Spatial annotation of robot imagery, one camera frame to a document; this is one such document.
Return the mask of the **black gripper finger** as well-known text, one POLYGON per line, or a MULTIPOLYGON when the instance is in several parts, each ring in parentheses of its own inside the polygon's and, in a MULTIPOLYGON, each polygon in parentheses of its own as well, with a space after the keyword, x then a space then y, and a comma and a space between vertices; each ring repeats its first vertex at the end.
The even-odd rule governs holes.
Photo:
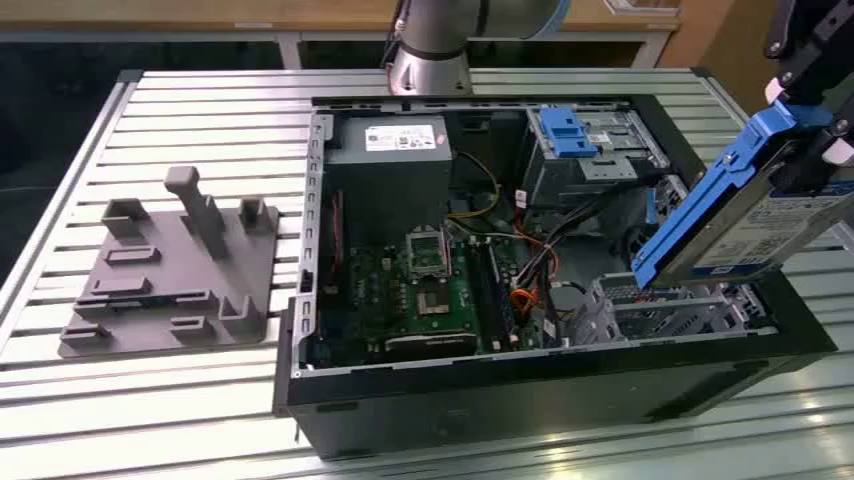
POLYGON ((852 3, 783 0, 776 3, 763 55, 777 62, 764 87, 768 103, 815 105, 852 71, 852 3))
POLYGON ((824 163, 832 166, 852 165, 852 108, 841 107, 821 130, 819 153, 824 163))

